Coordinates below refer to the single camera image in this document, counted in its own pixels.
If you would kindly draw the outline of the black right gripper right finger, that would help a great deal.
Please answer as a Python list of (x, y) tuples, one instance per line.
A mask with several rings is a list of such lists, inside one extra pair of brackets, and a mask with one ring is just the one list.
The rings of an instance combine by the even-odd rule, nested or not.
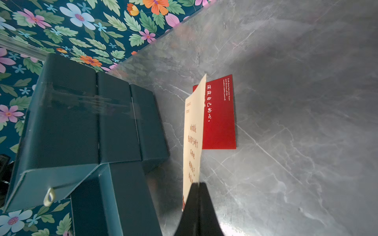
[(205, 183), (199, 184), (199, 234), (201, 236), (224, 236)]

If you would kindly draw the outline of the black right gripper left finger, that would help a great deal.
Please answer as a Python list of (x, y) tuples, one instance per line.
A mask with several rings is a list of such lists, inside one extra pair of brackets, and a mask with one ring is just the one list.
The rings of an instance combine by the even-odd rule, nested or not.
[(199, 183), (193, 183), (188, 194), (182, 217), (175, 232), (175, 236), (199, 236), (200, 232), (200, 198)]

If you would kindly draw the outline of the teal bottom drawer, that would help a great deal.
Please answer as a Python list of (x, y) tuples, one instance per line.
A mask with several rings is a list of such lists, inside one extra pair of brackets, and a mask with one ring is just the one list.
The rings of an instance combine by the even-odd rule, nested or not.
[(160, 236), (141, 162), (100, 165), (71, 194), (76, 236)]

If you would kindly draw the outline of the teal drawer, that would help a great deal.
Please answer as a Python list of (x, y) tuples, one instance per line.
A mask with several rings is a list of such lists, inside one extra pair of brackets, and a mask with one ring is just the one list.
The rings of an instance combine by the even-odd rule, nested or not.
[(130, 88), (141, 164), (144, 173), (149, 173), (169, 158), (169, 151), (153, 92), (137, 85), (130, 85)]
[(160, 236), (141, 162), (100, 165), (71, 194), (76, 236)]
[(104, 72), (96, 81), (101, 164), (141, 161), (129, 83)]

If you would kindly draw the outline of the red postcard white text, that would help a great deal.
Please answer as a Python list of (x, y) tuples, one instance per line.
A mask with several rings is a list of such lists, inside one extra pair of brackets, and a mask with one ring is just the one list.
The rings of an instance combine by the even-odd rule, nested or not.
[(202, 149), (236, 149), (233, 77), (206, 80)]

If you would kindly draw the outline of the teal top drawer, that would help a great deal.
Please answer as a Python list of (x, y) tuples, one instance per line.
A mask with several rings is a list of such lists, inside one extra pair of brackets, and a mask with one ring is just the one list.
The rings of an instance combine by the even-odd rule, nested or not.
[(141, 161), (129, 83), (104, 72), (96, 81), (101, 164)]

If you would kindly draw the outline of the cream postcard red text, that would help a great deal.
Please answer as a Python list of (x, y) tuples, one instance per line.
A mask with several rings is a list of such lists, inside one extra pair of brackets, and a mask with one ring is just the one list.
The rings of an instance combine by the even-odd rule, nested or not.
[(191, 185), (200, 179), (206, 80), (204, 75), (195, 91), (185, 100), (182, 209), (187, 205)]

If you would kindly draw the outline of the teal drawer cabinet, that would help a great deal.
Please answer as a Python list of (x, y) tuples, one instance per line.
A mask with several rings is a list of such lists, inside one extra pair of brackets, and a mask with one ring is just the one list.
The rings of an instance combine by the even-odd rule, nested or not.
[(59, 201), (97, 167), (96, 72), (48, 55), (26, 112), (4, 210)]

